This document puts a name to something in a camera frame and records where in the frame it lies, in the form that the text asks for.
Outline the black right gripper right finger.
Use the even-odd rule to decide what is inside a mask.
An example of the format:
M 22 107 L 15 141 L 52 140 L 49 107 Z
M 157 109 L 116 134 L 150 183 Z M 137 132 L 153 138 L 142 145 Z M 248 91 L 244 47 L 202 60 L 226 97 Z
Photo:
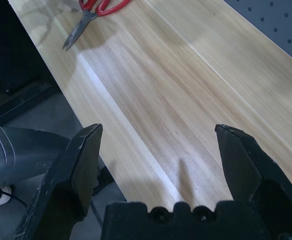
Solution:
M 250 202 L 273 240 L 292 240 L 292 183 L 257 141 L 243 130 L 217 124 L 222 168 L 236 201 Z

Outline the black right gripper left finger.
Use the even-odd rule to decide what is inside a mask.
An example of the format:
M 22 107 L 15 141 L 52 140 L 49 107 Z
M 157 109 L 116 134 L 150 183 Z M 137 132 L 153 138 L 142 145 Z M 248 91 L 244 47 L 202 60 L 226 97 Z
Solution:
M 45 172 L 19 222 L 15 240 L 68 240 L 88 214 L 97 179 L 103 126 L 81 129 Z

